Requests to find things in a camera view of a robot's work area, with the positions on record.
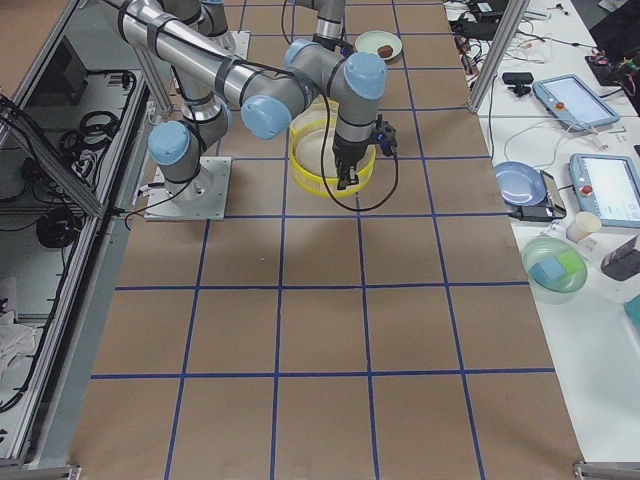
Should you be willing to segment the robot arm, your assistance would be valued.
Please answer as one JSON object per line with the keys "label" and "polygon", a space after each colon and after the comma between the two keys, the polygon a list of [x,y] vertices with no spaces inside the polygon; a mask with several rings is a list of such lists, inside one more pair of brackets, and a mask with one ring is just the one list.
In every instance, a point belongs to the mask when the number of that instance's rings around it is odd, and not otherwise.
{"label": "robot arm", "polygon": [[245,127],[258,138],[280,135],[317,97],[338,104],[331,149],[340,191],[359,182],[356,172],[374,144],[397,156],[395,132],[383,121],[379,104],[388,69],[375,54],[348,57],[298,39],[280,68],[242,59],[170,13],[160,1],[105,1],[102,10],[114,31],[193,78],[206,90],[239,108]]}
{"label": "robot arm", "polygon": [[345,0],[296,0],[291,4],[316,12],[316,30],[312,37],[315,43],[332,52],[351,47],[344,39]]}

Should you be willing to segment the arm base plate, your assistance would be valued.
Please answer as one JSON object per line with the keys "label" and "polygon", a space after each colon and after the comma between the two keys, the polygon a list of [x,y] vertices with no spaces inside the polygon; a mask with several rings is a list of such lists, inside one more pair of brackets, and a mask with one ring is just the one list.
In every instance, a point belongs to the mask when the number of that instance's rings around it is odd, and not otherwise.
{"label": "arm base plate", "polygon": [[229,31],[227,35],[227,49],[241,57],[243,60],[248,58],[251,33],[249,31]]}
{"label": "arm base plate", "polygon": [[144,218],[155,221],[223,220],[231,167],[231,157],[201,157],[198,176],[174,200],[170,199],[171,194],[177,193],[180,187],[171,183],[165,185],[164,175],[157,167],[154,182],[161,186],[150,191],[151,207],[145,210]]}

